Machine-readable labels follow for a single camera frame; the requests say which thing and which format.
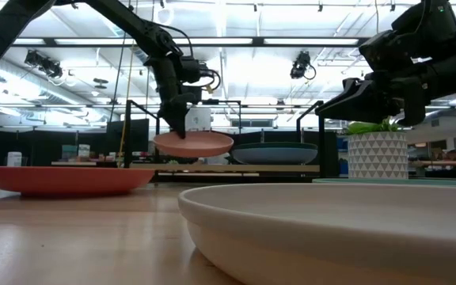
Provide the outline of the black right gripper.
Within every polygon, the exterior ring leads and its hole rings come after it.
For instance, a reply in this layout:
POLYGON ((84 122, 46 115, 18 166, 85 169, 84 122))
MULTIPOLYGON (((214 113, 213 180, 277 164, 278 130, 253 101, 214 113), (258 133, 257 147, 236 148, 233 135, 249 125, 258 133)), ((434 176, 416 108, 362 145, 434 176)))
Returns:
POLYGON ((421 123, 434 99, 456 95, 456 55, 428 60, 399 71, 374 72, 372 80, 346 78, 343 91, 318 107, 326 119, 381 123, 403 112, 397 121, 411 127, 421 123))

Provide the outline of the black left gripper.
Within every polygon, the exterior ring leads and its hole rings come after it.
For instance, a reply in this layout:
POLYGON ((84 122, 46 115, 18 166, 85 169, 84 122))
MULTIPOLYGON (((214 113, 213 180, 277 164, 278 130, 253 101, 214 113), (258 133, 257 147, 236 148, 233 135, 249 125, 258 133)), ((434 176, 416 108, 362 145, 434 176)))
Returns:
POLYGON ((197 104, 201 98, 201 87, 192 85, 200 80, 200 68, 200 62, 192 56, 150 59, 150 69, 154 73, 161 99, 158 116, 181 139, 186 137, 187 103, 197 104))

